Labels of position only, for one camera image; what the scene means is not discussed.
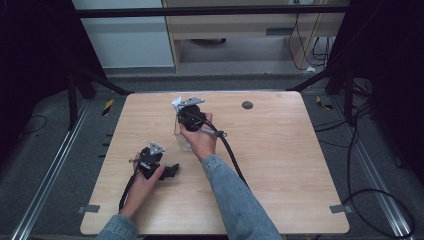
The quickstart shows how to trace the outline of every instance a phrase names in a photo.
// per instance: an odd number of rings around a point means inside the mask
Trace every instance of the metal frame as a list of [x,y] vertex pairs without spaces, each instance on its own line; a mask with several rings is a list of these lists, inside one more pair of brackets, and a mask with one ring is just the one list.
[[[343,114],[343,104],[341,103],[340,97],[330,96],[330,99],[333,102],[340,118],[344,120],[345,115]],[[345,123],[344,126],[348,133],[348,136],[352,137],[353,130],[350,125],[348,123]],[[354,145],[353,150],[358,154],[359,162],[365,172],[366,177],[368,178],[371,187],[390,193],[389,189],[384,183],[383,178],[381,178],[380,174],[372,163],[372,160],[369,157],[366,148],[362,144],[361,139],[358,139],[358,142]],[[396,236],[403,236],[408,234],[410,232],[410,228],[396,202],[393,199],[382,194],[376,194],[376,197]],[[415,237],[412,235],[408,239],[415,240]]]
[[95,9],[65,12],[50,11],[56,17],[117,18],[117,17],[160,17],[198,15],[244,15],[244,14],[297,14],[297,13],[343,13],[360,7],[349,4],[339,5],[281,5],[281,6],[216,6],[216,7],[173,7],[173,8],[132,8]]
[[49,193],[58,177],[60,170],[62,169],[63,163],[66,161],[68,153],[74,143],[76,137],[78,136],[79,130],[81,129],[82,123],[84,122],[87,110],[90,106],[91,100],[84,100],[81,110],[79,112],[78,121],[75,124],[75,127],[72,130],[69,130],[65,136],[65,139],[62,142],[62,145],[59,148],[49,170],[44,177],[43,182],[38,188],[37,193],[35,194],[30,206],[25,212],[22,220],[19,222],[19,225],[15,228],[11,239],[27,239],[35,221],[38,218],[38,215],[41,212],[41,209],[46,202]]

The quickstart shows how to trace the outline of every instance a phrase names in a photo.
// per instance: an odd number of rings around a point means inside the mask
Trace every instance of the small round object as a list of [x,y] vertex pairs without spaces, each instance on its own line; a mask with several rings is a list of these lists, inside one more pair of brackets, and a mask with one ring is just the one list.
[[244,109],[252,109],[252,108],[253,108],[253,103],[252,103],[252,102],[250,102],[250,101],[244,101],[244,102],[241,104],[241,106],[242,106]]

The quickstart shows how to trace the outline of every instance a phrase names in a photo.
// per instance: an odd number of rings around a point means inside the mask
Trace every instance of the white cabinet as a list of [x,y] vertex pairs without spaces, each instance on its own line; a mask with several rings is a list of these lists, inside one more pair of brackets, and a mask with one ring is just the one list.
[[[73,0],[76,9],[161,8],[161,0]],[[105,69],[174,67],[164,17],[81,19]]]

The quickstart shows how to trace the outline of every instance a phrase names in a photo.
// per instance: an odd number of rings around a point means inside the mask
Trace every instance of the aluminum rail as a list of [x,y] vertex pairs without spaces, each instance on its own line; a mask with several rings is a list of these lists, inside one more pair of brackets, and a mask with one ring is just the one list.
[[[337,109],[339,116],[342,120],[344,120],[344,114],[342,111],[343,104],[341,103],[342,100],[340,99],[340,97],[337,96],[330,96],[330,99],[334,103],[334,106]],[[349,137],[352,138],[352,128],[347,123],[345,123],[344,126],[346,127],[346,131],[349,134]],[[383,178],[380,176],[374,164],[372,163],[372,160],[369,157],[364,145],[362,144],[361,139],[358,139],[358,142],[354,145],[353,150],[355,150],[358,155],[358,160],[362,166],[362,169],[365,172],[365,175],[367,176],[371,187],[390,193],[389,189],[383,181]],[[410,228],[396,202],[392,198],[389,198],[383,194],[376,193],[375,195],[396,236],[404,236],[408,234],[410,232]],[[412,235],[407,239],[415,240],[415,237]]]
[[75,127],[72,130],[69,130],[68,133],[66,134],[65,139],[63,140],[62,145],[60,146],[58,152],[56,153],[56,156],[52,164],[50,165],[50,168],[47,171],[47,174],[44,177],[43,182],[38,188],[37,193],[35,194],[30,206],[25,212],[25,215],[23,216],[19,225],[14,230],[11,239],[24,240],[28,238],[32,230],[32,227],[34,226],[35,221],[37,220],[38,215],[40,214],[41,209],[43,208],[44,203],[46,202],[49,196],[49,193],[56,181],[56,178],[60,173],[63,163],[65,162],[66,157],[68,156],[68,153],[72,147],[72,144],[74,143],[75,138],[77,137],[78,132],[81,129],[82,123],[85,119],[90,103],[91,103],[90,100],[83,101],[81,110],[78,114],[80,117],[78,121],[76,122]]

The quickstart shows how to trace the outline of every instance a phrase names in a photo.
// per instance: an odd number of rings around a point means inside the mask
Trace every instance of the black device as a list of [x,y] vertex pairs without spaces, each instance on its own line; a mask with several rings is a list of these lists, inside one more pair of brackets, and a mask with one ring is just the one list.
[[[119,210],[124,207],[125,200],[127,199],[128,191],[130,190],[132,184],[134,183],[135,177],[140,172],[144,175],[146,179],[152,177],[155,173],[156,169],[160,166],[160,160],[163,156],[163,152],[165,149],[159,147],[154,143],[150,143],[150,148],[145,147],[141,150],[140,158],[135,160],[130,160],[130,162],[136,163],[136,167],[134,168],[134,174],[128,180],[127,186],[125,187],[124,193],[122,194],[121,200],[119,201]],[[178,171],[179,164],[175,164],[172,167],[165,167],[162,175],[159,180],[164,180],[165,178],[175,177],[175,174]]]
[[[163,156],[162,152],[155,153],[154,150],[151,151],[150,148],[145,147],[141,150],[140,159],[134,160],[137,162],[137,168],[144,175],[146,179],[149,179],[156,169],[160,166],[160,160]],[[162,176],[160,176],[159,180],[164,180],[165,178],[175,177],[177,170],[179,168],[179,164],[175,164],[172,167],[165,167]]]
[[199,130],[206,122],[206,114],[200,111],[199,106],[185,106],[178,111],[178,122],[190,132]]

